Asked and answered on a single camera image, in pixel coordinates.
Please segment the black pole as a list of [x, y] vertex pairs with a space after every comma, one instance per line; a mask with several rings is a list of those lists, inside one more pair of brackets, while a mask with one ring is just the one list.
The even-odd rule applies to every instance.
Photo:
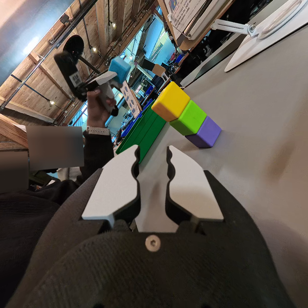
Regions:
[[80, 60], [81, 62], [83, 62], [85, 65], [87, 65], [88, 67], [90, 67], [95, 73], [97, 74], [101, 74], [101, 72], [94, 67], [91, 63], [89, 63], [82, 55], [84, 52], [84, 42], [81, 36], [79, 35], [73, 35], [71, 36], [64, 48], [63, 51], [66, 51], [68, 53], [71, 54], [74, 63], [77, 64], [78, 61]]

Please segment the lime green cube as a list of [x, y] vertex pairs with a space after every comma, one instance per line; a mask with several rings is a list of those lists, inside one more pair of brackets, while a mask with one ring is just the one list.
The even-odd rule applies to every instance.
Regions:
[[179, 118], [169, 124], [181, 135], [188, 136], [198, 133], [206, 117], [207, 114], [194, 101], [190, 100]]

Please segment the yellow cube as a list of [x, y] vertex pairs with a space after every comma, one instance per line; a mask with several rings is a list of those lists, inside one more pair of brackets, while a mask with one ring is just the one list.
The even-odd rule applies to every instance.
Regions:
[[160, 93], [151, 109], [167, 122], [180, 117], [190, 97], [175, 83], [170, 82]]

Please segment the blue plastic bin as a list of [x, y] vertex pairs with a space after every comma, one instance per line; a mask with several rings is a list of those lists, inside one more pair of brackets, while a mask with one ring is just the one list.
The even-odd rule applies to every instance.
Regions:
[[152, 106], [154, 100], [150, 99], [149, 102], [145, 105], [145, 108], [141, 111], [141, 113], [137, 116], [136, 119], [131, 121], [129, 125], [122, 131], [121, 137], [124, 138], [129, 133], [129, 131], [132, 129], [133, 125], [137, 122], [138, 119], [140, 119], [146, 112], [149, 106]]

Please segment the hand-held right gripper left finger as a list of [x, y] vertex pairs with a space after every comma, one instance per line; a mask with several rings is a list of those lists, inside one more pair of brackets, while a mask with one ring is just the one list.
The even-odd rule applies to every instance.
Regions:
[[132, 145], [103, 167], [83, 220], [106, 220], [111, 227], [117, 220], [133, 222], [141, 210], [139, 160], [140, 147]]

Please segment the light blue cube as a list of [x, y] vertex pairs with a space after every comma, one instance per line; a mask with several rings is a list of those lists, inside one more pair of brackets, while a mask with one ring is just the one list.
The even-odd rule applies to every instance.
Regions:
[[117, 74], [117, 76], [114, 77], [115, 81], [119, 84], [123, 84], [129, 75], [130, 69], [131, 66], [126, 63], [125, 60], [120, 56], [116, 56], [111, 60], [108, 71], [115, 72]]

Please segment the wooden stand board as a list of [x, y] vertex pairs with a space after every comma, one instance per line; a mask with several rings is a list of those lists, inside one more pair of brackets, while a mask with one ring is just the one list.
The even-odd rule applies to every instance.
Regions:
[[168, 20], [168, 10], [164, 1], [159, 0], [159, 5], [162, 9], [163, 16], [165, 17], [168, 27], [171, 31], [173, 38], [177, 46], [183, 50], [189, 50], [196, 47], [197, 44], [205, 37], [205, 35], [210, 31], [210, 27], [216, 19], [219, 19], [224, 15], [224, 13], [233, 4], [232, 0], [211, 0], [211, 3], [201, 15], [194, 22], [194, 24], [188, 29], [186, 35], [181, 35], [176, 38], [171, 22]]

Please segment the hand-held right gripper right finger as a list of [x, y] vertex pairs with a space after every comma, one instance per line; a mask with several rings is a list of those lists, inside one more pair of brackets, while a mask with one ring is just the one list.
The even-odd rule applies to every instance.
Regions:
[[170, 145], [167, 147], [165, 212], [180, 225], [183, 221], [222, 222], [221, 209], [202, 167], [191, 157]]

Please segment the purple cube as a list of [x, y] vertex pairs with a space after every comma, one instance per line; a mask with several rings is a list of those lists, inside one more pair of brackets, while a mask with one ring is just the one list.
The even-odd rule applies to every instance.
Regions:
[[211, 148], [215, 144], [222, 129], [208, 115], [196, 134], [186, 135], [192, 144], [198, 148]]

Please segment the grey desk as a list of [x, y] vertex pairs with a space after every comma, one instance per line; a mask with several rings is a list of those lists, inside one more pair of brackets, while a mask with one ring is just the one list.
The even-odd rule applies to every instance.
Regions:
[[174, 232], [165, 214], [166, 148], [209, 170], [245, 207], [298, 307], [307, 307], [307, 26], [235, 69], [218, 63], [185, 92], [221, 128], [198, 149], [169, 123], [140, 164], [141, 232]]

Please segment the person's left forearm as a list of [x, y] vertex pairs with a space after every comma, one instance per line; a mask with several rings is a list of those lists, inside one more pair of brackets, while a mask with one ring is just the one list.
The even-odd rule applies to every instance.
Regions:
[[113, 143], [110, 134], [99, 135], [83, 132], [85, 137], [84, 166], [80, 167], [81, 175], [77, 176], [76, 183], [83, 184], [98, 169], [103, 168], [114, 158]]

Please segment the green plastic bin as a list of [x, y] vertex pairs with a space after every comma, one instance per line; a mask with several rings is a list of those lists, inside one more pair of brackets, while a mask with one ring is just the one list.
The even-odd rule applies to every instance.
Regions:
[[142, 162], [166, 123], [163, 118], [152, 110], [152, 105], [153, 103], [144, 110], [143, 115], [137, 119], [122, 143], [117, 147], [117, 155], [132, 145], [138, 145], [140, 147], [139, 164]]

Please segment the background instruction board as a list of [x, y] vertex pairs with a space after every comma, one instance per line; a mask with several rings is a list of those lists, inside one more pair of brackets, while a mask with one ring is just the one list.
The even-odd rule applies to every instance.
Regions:
[[121, 87], [121, 92], [125, 98], [125, 101], [128, 104], [128, 107], [133, 115], [133, 117], [136, 119], [138, 118], [139, 114], [142, 111], [142, 108], [135, 96], [135, 94], [133, 93], [133, 91], [130, 89], [128, 83], [126, 82], [126, 80], [123, 82], [122, 87]]

